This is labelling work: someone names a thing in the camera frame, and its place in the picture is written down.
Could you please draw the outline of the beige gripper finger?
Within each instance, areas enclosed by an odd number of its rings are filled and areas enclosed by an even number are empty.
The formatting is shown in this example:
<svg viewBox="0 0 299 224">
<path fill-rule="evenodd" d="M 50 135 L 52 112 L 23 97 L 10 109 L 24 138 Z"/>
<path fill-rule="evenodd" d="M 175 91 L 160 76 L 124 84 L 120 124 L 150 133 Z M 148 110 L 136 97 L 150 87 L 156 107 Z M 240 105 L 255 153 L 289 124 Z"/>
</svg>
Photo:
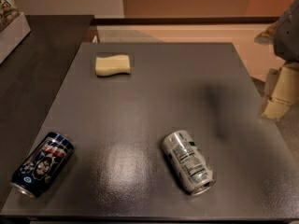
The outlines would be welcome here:
<svg viewBox="0 0 299 224">
<path fill-rule="evenodd" d="M 285 62 L 279 69 L 270 69 L 264 86 L 261 116 L 281 119 L 299 100 L 299 63 Z"/>
</svg>

